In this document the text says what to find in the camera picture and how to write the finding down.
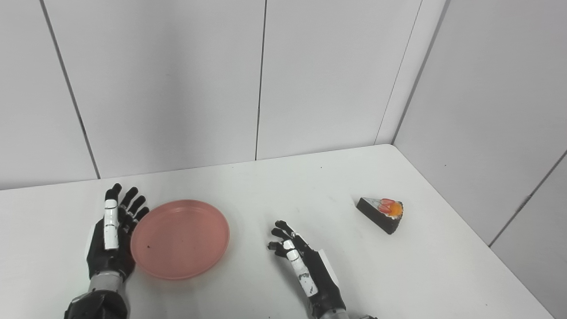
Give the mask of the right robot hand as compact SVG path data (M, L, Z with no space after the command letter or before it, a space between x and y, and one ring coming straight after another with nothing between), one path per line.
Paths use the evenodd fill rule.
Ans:
M271 234L280 238L267 248L289 261L308 298L314 319L347 319L346 304L338 278L323 250L314 250L303 237L283 220L275 222Z

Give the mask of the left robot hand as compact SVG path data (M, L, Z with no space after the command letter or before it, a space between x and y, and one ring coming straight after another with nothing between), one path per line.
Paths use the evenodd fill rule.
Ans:
M115 272L126 281L135 269L130 242L149 208L138 188L131 187L123 196L121 191L119 183L106 191L103 216L94 226L86 257L89 278Z

